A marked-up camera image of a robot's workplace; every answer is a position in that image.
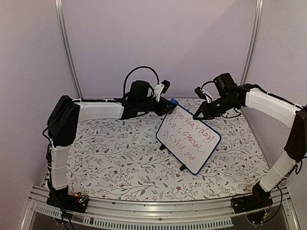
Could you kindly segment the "blue whiteboard eraser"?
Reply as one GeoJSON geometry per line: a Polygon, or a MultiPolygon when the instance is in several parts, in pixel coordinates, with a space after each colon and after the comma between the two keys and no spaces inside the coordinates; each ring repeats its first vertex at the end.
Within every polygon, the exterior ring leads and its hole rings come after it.
{"type": "Polygon", "coordinates": [[[171,114],[177,106],[178,101],[172,98],[167,105],[168,112],[171,114]]]}

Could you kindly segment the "small blue-framed whiteboard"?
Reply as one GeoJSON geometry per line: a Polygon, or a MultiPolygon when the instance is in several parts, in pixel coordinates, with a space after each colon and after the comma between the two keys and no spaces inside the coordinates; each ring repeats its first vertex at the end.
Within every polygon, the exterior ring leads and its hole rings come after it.
{"type": "Polygon", "coordinates": [[[216,130],[194,120],[193,114],[181,105],[164,117],[156,138],[193,175],[201,171],[222,140],[216,130]]]}

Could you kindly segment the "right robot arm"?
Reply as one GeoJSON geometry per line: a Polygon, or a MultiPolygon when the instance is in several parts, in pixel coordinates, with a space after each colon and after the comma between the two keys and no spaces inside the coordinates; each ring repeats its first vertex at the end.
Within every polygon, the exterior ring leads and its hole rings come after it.
{"type": "Polygon", "coordinates": [[[257,84],[238,85],[229,73],[223,73],[195,88],[201,99],[194,120],[212,120],[231,109],[246,108],[269,117],[279,128],[263,128],[269,140],[280,147],[268,172],[253,186],[248,205],[258,209],[273,188],[286,180],[307,154],[307,108],[264,90],[257,84]]]}

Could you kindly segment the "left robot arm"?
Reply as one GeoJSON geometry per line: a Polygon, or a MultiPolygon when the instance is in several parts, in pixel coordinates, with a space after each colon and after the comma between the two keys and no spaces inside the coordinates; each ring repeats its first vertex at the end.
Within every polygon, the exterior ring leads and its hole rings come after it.
{"type": "Polygon", "coordinates": [[[134,81],[130,91],[122,98],[113,100],[72,99],[60,97],[47,120],[43,136],[49,140],[47,150],[47,167],[49,171],[48,186],[53,193],[52,199],[61,208],[71,204],[71,197],[63,189],[67,188],[66,170],[68,153],[76,138],[77,126],[81,121],[93,119],[126,120],[154,112],[163,116],[176,105],[162,97],[170,86],[167,80],[157,84],[151,95],[150,84],[143,80],[134,81]]]}

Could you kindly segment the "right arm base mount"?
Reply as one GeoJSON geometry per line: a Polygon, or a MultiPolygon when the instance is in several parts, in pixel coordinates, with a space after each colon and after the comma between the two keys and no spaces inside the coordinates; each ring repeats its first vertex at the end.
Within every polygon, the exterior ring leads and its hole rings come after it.
{"type": "Polygon", "coordinates": [[[231,199],[231,206],[236,214],[268,207],[272,204],[271,193],[266,192],[260,183],[253,186],[250,195],[235,195],[231,199]]]}

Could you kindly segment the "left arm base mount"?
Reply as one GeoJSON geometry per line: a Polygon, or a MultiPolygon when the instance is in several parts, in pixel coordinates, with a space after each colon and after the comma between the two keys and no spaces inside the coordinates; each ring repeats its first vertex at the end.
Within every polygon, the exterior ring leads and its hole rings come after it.
{"type": "Polygon", "coordinates": [[[81,193],[69,194],[68,187],[60,190],[50,188],[47,204],[68,211],[85,213],[88,199],[88,195],[82,195],[81,193]]]}

